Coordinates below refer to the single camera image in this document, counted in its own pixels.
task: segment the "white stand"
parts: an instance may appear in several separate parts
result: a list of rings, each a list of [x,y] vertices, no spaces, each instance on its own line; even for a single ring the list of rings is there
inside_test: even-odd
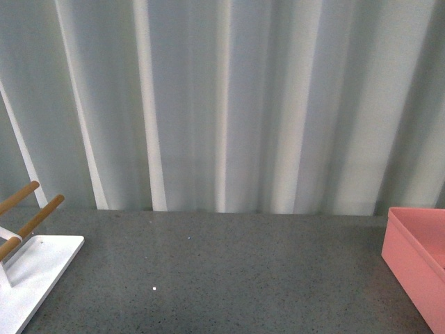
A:
[[[0,333],[21,333],[84,243],[80,236],[37,235],[0,262]]]

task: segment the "table surface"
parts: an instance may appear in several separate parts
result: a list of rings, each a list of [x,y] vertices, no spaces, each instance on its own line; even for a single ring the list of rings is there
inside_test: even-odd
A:
[[[86,241],[23,333],[431,333],[380,256],[386,223],[58,209],[35,233]]]

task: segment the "wooden dowel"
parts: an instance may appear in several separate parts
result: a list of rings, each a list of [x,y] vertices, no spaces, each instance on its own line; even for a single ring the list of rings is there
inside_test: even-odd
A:
[[[19,236],[25,239],[50,213],[54,211],[59,204],[63,202],[65,197],[63,195],[57,195],[48,204],[45,205],[23,228],[17,232]]]
[[[0,246],[0,262],[8,256],[8,254],[18,245],[20,245],[20,239],[17,237],[10,238],[7,242]]]
[[[57,195],[52,199],[43,209],[41,209],[26,225],[20,229],[17,234],[25,239],[50,213],[54,211],[59,204],[63,202],[65,197]],[[0,261],[2,261],[8,254],[20,244],[20,239],[17,237],[10,238],[0,247]]]
[[[24,186],[17,193],[0,203],[0,214],[7,212],[11,207],[17,205],[27,195],[35,191],[40,186],[39,182],[32,181],[30,184]]]

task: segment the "gray countertop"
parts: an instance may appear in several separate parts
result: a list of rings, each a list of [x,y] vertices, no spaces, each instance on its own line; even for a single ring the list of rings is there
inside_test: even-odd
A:
[[[386,222],[56,210],[35,233],[86,241],[24,333],[431,333],[380,256]]]

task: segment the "curtain fold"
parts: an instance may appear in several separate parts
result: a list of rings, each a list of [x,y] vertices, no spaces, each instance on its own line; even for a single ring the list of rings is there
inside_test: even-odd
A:
[[[445,4],[0,0],[0,200],[445,205]]]

